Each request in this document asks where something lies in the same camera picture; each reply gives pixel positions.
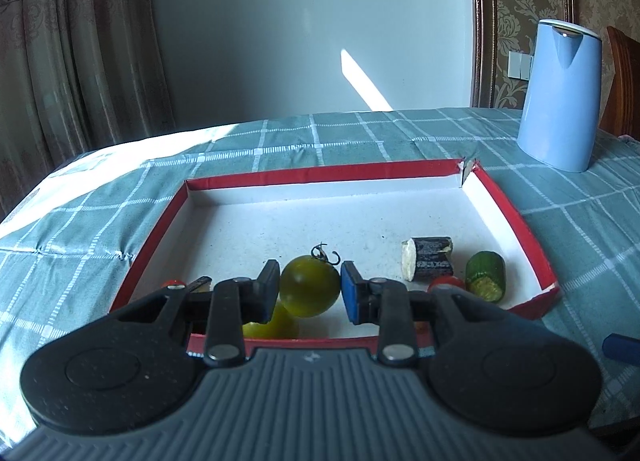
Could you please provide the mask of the dark eggplant chunk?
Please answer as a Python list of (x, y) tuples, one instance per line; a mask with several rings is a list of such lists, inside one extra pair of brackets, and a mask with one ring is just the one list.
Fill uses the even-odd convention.
[(442, 276), (452, 276), (450, 237), (413, 237), (401, 244), (400, 270), (410, 282), (431, 282)]
[(188, 290), (190, 293), (206, 293), (210, 290), (211, 283), (212, 278), (208, 276), (201, 276), (188, 285)]

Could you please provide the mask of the yellow green tomato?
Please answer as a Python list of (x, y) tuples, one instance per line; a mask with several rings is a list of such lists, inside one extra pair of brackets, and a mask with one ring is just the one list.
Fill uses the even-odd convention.
[(294, 317), (311, 318), (323, 314), (341, 294), (341, 277), (336, 269), (341, 256), (333, 251), (331, 262), (324, 248), (316, 244), (308, 254), (288, 262), (280, 277), (280, 301)]

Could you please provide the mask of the red cherry tomato left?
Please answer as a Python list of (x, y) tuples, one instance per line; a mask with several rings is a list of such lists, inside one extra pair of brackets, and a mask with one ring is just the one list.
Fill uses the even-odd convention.
[(179, 290), (186, 288), (186, 283), (178, 279), (170, 279), (165, 281), (162, 287), (170, 290)]

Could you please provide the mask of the red cherry tomato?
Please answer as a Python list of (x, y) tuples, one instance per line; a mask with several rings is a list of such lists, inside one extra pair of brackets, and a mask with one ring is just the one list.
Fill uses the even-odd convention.
[(186, 288), (186, 283), (178, 279), (170, 279), (165, 281), (162, 287), (170, 290), (179, 290)]
[(465, 282), (456, 276), (439, 276), (428, 285), (427, 291), (432, 292), (434, 289), (442, 287), (466, 289)]

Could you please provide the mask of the green cucumber chunk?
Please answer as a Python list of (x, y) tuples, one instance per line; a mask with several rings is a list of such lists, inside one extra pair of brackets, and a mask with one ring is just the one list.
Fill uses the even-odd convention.
[(465, 265), (468, 290), (489, 303), (498, 303), (506, 295), (506, 263), (494, 251), (480, 251)]

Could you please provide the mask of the red cherry tomato right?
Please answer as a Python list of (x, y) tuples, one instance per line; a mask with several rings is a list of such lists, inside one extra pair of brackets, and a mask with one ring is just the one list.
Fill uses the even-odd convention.
[(434, 289), (442, 287), (466, 289), (465, 282), (456, 276), (439, 276), (428, 285), (427, 291), (432, 292)]

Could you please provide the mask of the teal checked bedspread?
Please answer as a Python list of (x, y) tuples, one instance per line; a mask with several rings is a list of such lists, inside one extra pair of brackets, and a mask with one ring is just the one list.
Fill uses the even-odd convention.
[(639, 144), (600, 133), (586, 172), (523, 154), (512, 109), (345, 112), (262, 120), (107, 148), (42, 181), (1, 225), (1, 444), (32, 427), (21, 369), (39, 346), (105, 315), (189, 178), (337, 164), (482, 163), (544, 248), (563, 290), (544, 317), (599, 354), (639, 332)]

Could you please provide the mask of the red cardboard tray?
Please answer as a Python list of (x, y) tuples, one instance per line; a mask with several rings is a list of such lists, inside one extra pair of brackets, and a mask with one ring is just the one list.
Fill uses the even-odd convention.
[(476, 162), (378, 162), (197, 178), (184, 182), (144, 241), (115, 307), (166, 282), (256, 277), (323, 244), (364, 278), (401, 276), (401, 246), (448, 237), (454, 272), (475, 253), (506, 262), (504, 309), (528, 319), (550, 311), (560, 285), (506, 194)]

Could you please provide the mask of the green tomato in tray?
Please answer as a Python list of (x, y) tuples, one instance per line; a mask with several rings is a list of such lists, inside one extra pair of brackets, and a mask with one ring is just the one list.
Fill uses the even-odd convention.
[(243, 325), (243, 335), (250, 340), (296, 340), (299, 325), (296, 318), (278, 301), (267, 323), (249, 322)]

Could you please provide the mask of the wooden headboard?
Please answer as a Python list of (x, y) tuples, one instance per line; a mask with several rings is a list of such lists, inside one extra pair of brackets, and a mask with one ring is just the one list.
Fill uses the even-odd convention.
[(600, 121), (600, 129), (614, 136), (639, 139), (640, 43), (607, 26), (612, 48), (614, 78)]

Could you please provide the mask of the blue electric kettle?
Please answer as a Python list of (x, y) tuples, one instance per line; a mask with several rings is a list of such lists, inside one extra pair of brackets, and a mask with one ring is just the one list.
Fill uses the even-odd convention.
[(596, 32), (562, 20), (538, 22), (516, 139), (521, 151), (564, 172), (588, 169), (599, 124), (601, 68)]

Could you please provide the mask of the patterned brown curtain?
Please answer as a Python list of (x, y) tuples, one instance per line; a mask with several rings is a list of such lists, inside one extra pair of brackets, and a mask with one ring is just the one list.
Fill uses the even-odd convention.
[(1, 0), (1, 213), (58, 166), (175, 129), (151, 0)]

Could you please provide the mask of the white wall switch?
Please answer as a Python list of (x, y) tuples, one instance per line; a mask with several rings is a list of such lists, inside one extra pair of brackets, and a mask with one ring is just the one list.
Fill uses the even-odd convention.
[(530, 73), (532, 72), (532, 65), (532, 55), (518, 52), (509, 52), (506, 76), (510, 79), (529, 81)]

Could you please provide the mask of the brown wooden door frame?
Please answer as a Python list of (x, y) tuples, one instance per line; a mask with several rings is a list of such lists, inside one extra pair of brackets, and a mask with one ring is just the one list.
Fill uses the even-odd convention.
[(534, 50), (542, 18), (576, 21), (576, 0), (472, 0), (472, 4), (471, 105), (520, 109), (527, 82), (508, 76), (508, 54)]

